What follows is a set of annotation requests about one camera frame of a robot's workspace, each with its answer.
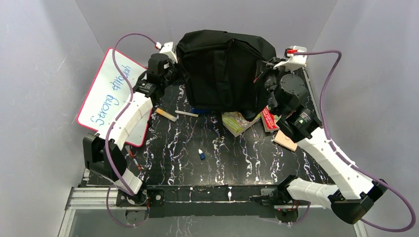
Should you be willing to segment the red treehouse book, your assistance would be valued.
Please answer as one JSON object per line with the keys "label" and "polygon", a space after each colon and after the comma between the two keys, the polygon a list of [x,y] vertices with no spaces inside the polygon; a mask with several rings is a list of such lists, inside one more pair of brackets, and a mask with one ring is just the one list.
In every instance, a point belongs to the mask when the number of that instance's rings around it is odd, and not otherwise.
{"label": "red treehouse book", "polygon": [[279,120],[278,116],[270,113],[268,106],[266,106],[260,113],[261,120],[264,126],[265,132],[272,132],[279,130],[279,126],[276,124]]}

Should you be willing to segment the black student backpack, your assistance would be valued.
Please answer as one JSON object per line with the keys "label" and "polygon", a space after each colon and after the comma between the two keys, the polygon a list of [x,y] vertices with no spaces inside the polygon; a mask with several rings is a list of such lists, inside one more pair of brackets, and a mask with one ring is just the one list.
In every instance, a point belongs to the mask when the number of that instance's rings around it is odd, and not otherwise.
{"label": "black student backpack", "polygon": [[276,50],[264,38],[199,30],[183,36],[176,55],[192,108],[239,112],[251,121],[267,105],[258,63],[275,57]]}

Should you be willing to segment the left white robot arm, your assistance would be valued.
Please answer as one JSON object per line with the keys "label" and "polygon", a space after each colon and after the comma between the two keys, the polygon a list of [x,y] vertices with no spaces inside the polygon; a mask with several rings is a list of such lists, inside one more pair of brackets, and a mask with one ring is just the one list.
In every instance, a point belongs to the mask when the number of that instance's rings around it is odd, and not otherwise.
{"label": "left white robot arm", "polygon": [[155,53],[143,67],[110,48],[77,117],[80,125],[93,130],[83,139],[86,169],[127,193],[135,205],[143,205],[148,193],[129,170],[123,148],[136,135],[144,136],[138,125],[149,119],[164,89],[172,84],[175,63],[173,57]]}

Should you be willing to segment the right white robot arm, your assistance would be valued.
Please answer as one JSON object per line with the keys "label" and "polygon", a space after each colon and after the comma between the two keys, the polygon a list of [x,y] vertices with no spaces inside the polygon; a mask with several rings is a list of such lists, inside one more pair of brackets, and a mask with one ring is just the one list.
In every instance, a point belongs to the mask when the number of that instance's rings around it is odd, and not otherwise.
{"label": "right white robot arm", "polygon": [[319,184],[290,175],[275,191],[261,195],[260,200],[273,204],[308,201],[332,210],[348,224],[355,224],[386,192],[385,182],[360,174],[349,159],[332,150],[321,121],[306,105],[310,92],[303,79],[283,65],[275,68],[277,61],[277,58],[258,60],[254,83],[264,87],[267,107],[279,117],[280,130],[309,153],[334,183]]}

